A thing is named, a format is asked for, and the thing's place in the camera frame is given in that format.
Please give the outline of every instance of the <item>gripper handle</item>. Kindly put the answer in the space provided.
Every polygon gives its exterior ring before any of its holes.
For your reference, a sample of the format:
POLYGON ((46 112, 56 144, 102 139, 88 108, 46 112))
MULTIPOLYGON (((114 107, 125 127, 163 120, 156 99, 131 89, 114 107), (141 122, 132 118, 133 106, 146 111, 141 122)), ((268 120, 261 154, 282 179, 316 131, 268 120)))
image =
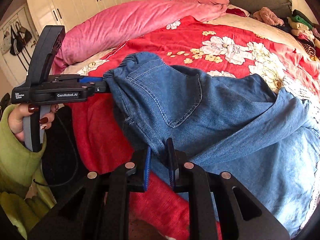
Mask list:
POLYGON ((39 120, 51 111, 50 105, 39 106, 39 111, 23 118, 25 147, 32 152, 40 152, 44 140, 44 130, 40 130, 39 120))

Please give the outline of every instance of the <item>pink fuzzy cloth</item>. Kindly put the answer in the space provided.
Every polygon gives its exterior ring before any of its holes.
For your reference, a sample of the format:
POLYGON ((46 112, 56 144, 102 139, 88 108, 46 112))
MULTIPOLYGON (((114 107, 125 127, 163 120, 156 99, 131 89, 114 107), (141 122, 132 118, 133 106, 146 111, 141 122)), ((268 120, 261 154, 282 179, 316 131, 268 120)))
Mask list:
POLYGON ((269 8, 263 7, 260 11, 257 11, 253 14, 253 17, 265 24, 276 26, 284 25, 284 21, 278 18, 269 8))
POLYGON ((312 33, 313 33, 314 36, 320 38, 320 34, 318 33, 316 28, 312 28, 312 33))

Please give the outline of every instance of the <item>metal screw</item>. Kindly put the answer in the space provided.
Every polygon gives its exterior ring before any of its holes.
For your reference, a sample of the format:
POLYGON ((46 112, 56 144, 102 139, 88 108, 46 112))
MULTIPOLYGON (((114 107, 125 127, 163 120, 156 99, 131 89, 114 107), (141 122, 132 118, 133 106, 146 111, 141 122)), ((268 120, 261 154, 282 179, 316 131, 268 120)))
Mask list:
POLYGON ((193 163, 185 163, 183 165, 186 169, 192 169, 194 167, 193 163))
POLYGON ((134 168, 134 166, 135 166, 135 164, 132 163, 132 162, 128 162, 128 163, 125 164, 125 167, 126 167, 127 169, 132 169, 132 168, 134 168))
POLYGON ((87 177, 89 179, 95 179, 97 177, 97 173, 95 171, 91 171, 88 173, 87 177))
POLYGON ((224 171, 223 173, 221 173, 221 177, 223 177, 224 179, 230 179, 231 174, 227 171, 224 171))

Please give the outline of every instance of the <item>white lace trim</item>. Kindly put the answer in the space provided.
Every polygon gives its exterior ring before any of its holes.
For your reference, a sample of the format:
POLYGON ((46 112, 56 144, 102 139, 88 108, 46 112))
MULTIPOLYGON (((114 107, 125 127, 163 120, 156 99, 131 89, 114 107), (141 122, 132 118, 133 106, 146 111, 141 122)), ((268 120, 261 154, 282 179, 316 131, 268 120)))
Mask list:
POLYGON ((288 76, 282 79, 281 87, 301 100, 309 100, 311 102, 310 115, 316 119, 317 123, 320 123, 320 103, 316 95, 288 76))
MULTIPOLYGON (((311 93, 307 88, 303 87, 297 81, 292 80, 288 76, 284 76, 282 80, 281 87, 285 88, 285 90, 295 97, 301 100, 309 100, 311 102, 310 105, 310 114, 316 119, 317 123, 320 121, 320 104, 317 96, 311 93)), ((301 224, 300 229, 303 229, 306 223, 311 218, 311 215, 315 211, 319 200, 320 200, 320 164, 319 162, 316 164, 316 173, 315 173, 315 183, 314 190, 312 193, 312 199, 310 202, 309 210, 307 212, 306 218, 304 222, 301 224)))

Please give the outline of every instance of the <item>white bag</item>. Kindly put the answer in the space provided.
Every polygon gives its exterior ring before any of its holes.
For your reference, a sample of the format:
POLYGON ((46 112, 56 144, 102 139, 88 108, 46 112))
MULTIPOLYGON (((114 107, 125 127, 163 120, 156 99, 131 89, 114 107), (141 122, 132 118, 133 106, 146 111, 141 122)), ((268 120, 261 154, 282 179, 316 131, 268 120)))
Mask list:
POLYGON ((11 48, 11 36, 9 32, 6 32, 2 43, 0 44, 0 51, 3 54, 7 53, 11 48))

